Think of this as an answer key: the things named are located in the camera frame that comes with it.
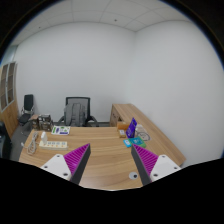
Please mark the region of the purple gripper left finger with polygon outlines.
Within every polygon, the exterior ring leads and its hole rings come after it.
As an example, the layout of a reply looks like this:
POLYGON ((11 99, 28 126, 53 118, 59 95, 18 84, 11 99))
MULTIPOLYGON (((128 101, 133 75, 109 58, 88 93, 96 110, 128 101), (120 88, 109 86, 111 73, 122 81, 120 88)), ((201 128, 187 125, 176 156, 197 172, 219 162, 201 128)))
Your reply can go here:
POLYGON ((90 145, 86 144, 65 155, 54 155, 49 161, 42 165, 41 168, 78 185, 90 154, 90 145))

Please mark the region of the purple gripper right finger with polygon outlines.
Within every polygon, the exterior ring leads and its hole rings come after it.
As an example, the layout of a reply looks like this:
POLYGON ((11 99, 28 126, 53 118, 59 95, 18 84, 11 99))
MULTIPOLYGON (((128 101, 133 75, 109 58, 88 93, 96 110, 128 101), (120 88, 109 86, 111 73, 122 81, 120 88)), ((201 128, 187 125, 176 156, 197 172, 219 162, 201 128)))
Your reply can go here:
POLYGON ((167 155, 156 155, 135 144, 131 147, 131 154, 143 185, 148 185, 180 170, 180 167, 167 155))

